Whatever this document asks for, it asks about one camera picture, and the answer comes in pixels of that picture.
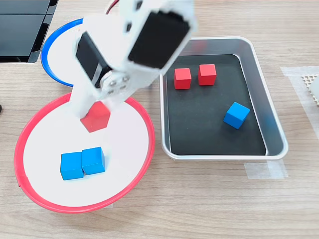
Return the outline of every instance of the red wire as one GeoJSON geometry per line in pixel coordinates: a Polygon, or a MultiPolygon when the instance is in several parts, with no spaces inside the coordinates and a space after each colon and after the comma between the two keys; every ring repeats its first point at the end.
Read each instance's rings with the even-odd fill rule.
{"type": "Polygon", "coordinates": [[[106,15],[109,14],[109,12],[111,11],[111,9],[119,2],[120,0],[114,0],[112,2],[112,4],[110,5],[110,7],[108,8],[108,10],[106,11],[106,15]]]}

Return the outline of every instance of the metal tray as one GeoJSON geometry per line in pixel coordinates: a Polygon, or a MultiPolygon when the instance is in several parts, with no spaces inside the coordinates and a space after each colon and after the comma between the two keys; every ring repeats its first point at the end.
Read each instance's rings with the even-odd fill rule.
{"type": "Polygon", "coordinates": [[[288,142],[250,41],[242,37],[193,38],[160,76],[161,135],[174,160],[278,160],[288,142]],[[198,65],[215,64],[214,86],[198,85],[198,65]],[[174,68],[188,67],[189,90],[173,88],[174,68]],[[223,123],[235,101],[251,109],[236,130],[223,123]]]}

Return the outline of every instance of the silver tray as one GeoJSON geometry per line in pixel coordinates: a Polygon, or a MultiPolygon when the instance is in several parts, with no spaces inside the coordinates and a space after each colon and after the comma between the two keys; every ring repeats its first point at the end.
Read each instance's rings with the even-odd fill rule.
{"type": "Polygon", "coordinates": [[[160,76],[161,144],[174,160],[278,160],[288,152],[288,142],[271,100],[252,43],[242,37],[192,38],[181,56],[234,55],[241,65],[249,97],[266,149],[265,155],[177,155],[171,151],[166,75],[160,76]]]}

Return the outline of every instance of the blue rim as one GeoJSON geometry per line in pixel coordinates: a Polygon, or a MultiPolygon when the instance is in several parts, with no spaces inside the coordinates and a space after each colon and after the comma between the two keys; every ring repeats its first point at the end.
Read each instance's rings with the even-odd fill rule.
{"type": "Polygon", "coordinates": [[[43,45],[42,48],[42,52],[41,52],[41,62],[42,62],[42,66],[44,68],[44,70],[47,72],[47,74],[53,79],[56,80],[57,82],[64,84],[66,86],[71,86],[73,87],[72,84],[69,84],[67,82],[64,82],[62,80],[60,80],[51,70],[49,63],[48,63],[48,52],[50,47],[52,46],[53,42],[55,41],[55,39],[57,39],[62,33],[66,32],[67,30],[80,25],[83,23],[83,18],[81,19],[77,19],[75,21],[69,22],[68,24],[65,24],[64,26],[60,27],[59,29],[57,29],[54,33],[52,33],[48,39],[46,40],[46,42],[43,45]]]}

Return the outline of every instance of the blue cube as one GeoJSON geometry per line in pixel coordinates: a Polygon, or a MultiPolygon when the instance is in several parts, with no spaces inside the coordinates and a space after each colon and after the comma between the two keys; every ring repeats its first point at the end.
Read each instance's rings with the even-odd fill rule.
{"type": "Polygon", "coordinates": [[[82,169],[86,175],[105,172],[105,159],[101,147],[82,151],[82,169]]]}
{"type": "Polygon", "coordinates": [[[236,129],[239,129],[243,122],[246,120],[249,112],[250,109],[235,102],[227,111],[224,122],[236,129]]]}
{"type": "Polygon", "coordinates": [[[82,153],[64,153],[61,155],[60,172],[63,180],[83,178],[82,153]]]}

